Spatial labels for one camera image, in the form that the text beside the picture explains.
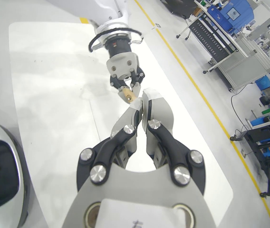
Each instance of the black cable ring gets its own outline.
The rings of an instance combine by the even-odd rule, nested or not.
[[[89,50],[89,52],[93,52],[93,50],[92,50],[93,43],[94,43],[96,40],[98,40],[99,37],[101,37],[101,36],[103,36],[103,35],[105,35],[105,34],[109,34],[109,33],[115,32],[115,31],[119,31],[119,30],[121,30],[121,31],[134,32],[134,33],[137,33],[137,34],[140,35],[140,36],[142,35],[142,33],[139,32],[138,30],[131,29],[131,28],[112,28],[112,29],[108,29],[108,30],[105,30],[105,31],[103,31],[103,32],[101,32],[101,33],[99,33],[99,34],[97,34],[97,35],[90,41],[90,43],[89,43],[89,45],[88,45],[88,50]]]

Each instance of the blue machine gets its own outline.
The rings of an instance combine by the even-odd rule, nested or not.
[[[212,5],[208,12],[231,35],[238,33],[254,19],[253,10],[247,0],[230,0],[221,11]]]

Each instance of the white label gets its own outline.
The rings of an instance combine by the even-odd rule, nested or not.
[[[104,199],[96,228],[185,228],[183,210]]]

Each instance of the power cord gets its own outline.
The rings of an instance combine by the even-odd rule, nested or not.
[[[250,153],[252,153],[253,151],[250,151],[249,153],[247,153],[247,154],[243,154],[243,156],[247,156],[247,155],[249,155]]]
[[[243,127],[245,127],[245,129],[246,130],[248,130],[248,128],[246,128],[246,126],[247,125],[245,125],[243,122],[242,122],[242,120],[239,118],[239,116],[238,116],[238,114],[236,113],[236,111],[235,111],[235,108],[234,108],[234,106],[233,106],[233,102],[232,102],[232,99],[233,99],[233,97],[234,96],[236,96],[236,95],[238,95],[238,94],[240,94],[244,89],[245,89],[245,87],[247,86],[248,84],[246,84],[239,92],[237,92],[235,95],[233,95],[232,97],[231,97],[231,106],[232,106],[232,108],[233,108],[233,111],[234,111],[234,113],[235,113],[235,115],[237,116],[237,118],[238,118],[238,120],[242,123],[242,129],[243,129]]]

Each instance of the yellow floor line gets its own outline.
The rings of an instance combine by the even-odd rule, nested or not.
[[[153,21],[151,20],[151,18],[149,17],[149,15],[145,12],[145,10],[143,9],[143,7],[139,4],[139,2],[137,0],[134,0],[137,5],[140,7],[140,9],[142,10],[142,12],[145,14],[145,16],[147,17],[147,19],[149,20],[149,22],[155,26],[155,24],[153,23]],[[219,117],[217,116],[217,114],[215,113],[214,109],[212,108],[212,106],[210,105],[210,103],[208,102],[208,100],[206,99],[206,97],[204,96],[204,94],[202,93],[202,91],[200,90],[200,88],[198,87],[198,85],[196,84],[196,82],[194,81],[194,79],[191,77],[191,75],[189,74],[189,72],[187,71],[187,69],[185,68],[185,66],[183,65],[183,63],[181,62],[181,60],[178,58],[177,54],[174,52],[174,50],[171,48],[171,46],[169,45],[169,43],[167,42],[167,40],[164,38],[164,36],[161,34],[161,32],[159,31],[159,29],[156,29],[157,33],[159,34],[159,36],[161,37],[161,39],[164,41],[164,43],[166,44],[166,46],[168,47],[168,49],[171,51],[172,55],[175,57],[175,59],[177,60],[177,62],[179,63],[179,65],[182,67],[182,69],[184,70],[184,72],[186,73],[187,77],[190,79],[190,81],[192,82],[192,84],[195,86],[196,90],[198,91],[198,93],[200,94],[200,96],[202,97],[202,99],[204,100],[204,102],[207,104],[209,110],[211,111],[211,113],[213,114],[213,116],[215,117],[215,119],[217,120],[218,124],[221,126],[222,130],[224,131],[225,135],[227,136],[227,138],[230,138],[230,135],[228,133],[228,131],[226,130],[225,126],[223,125],[223,123],[221,122],[221,120],[219,119]],[[248,165],[245,162],[245,159],[243,158],[242,154],[238,151],[235,143],[233,141],[230,141],[235,152],[237,153],[238,157],[240,158],[240,160],[242,161],[247,173],[249,174],[254,186],[256,187],[258,193],[261,193],[261,190],[256,182],[256,180],[253,177],[253,174],[251,173]],[[265,201],[264,198],[261,198],[261,200],[263,201],[263,204],[266,208],[266,211],[268,212],[269,218],[270,218],[270,209]]]
[[[81,17],[80,21],[82,24],[89,24],[88,20],[86,18]]]

